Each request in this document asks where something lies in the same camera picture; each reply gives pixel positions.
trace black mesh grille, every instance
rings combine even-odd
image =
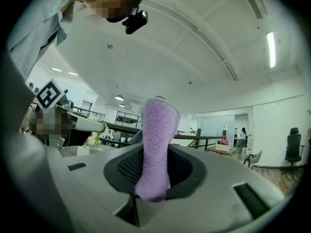
[[[136,154],[127,158],[125,161],[119,163],[118,171],[126,178],[129,182],[136,184],[142,174],[142,163],[144,150],[141,149]]]
[[[171,187],[184,181],[192,172],[192,164],[184,157],[168,151],[168,173]]]
[[[129,182],[136,184],[142,174],[143,149],[118,165],[118,171]],[[171,187],[184,181],[192,172],[192,164],[182,156],[168,150],[168,174]]]
[[[111,159],[105,165],[104,175],[117,191],[137,196],[135,185],[142,175],[144,150],[143,145],[128,148],[132,149]],[[206,179],[206,167],[202,161],[173,145],[169,145],[167,155],[171,187],[168,189],[166,199],[186,198],[195,192]]]

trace white chair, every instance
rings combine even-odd
[[[250,165],[252,164],[252,167],[251,167],[251,168],[253,169],[253,164],[259,162],[260,157],[261,157],[261,154],[262,154],[262,150],[260,150],[260,152],[259,152],[258,154],[250,154],[250,155],[248,155],[248,156],[245,158],[243,164],[245,164],[245,162],[248,162],[248,167],[250,167]]]

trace office chair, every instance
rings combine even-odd
[[[285,160],[291,163],[291,166],[287,168],[289,172],[293,173],[295,162],[301,161],[301,155],[299,155],[300,148],[300,139],[301,134],[299,134],[298,128],[291,128],[290,134],[287,136],[287,147]]]
[[[262,150],[260,150],[260,152],[258,154],[250,154],[248,156],[246,156],[243,165],[245,164],[245,162],[248,162],[248,167],[251,166],[251,164],[255,164],[258,163],[260,160],[262,154]]]

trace fluorescent light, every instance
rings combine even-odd
[[[123,101],[123,100],[124,100],[122,95],[117,95],[117,96],[115,96],[115,99],[120,100],[120,101]]]
[[[276,45],[274,41],[274,34],[270,32],[267,34],[269,52],[270,52],[270,68],[276,67]]]

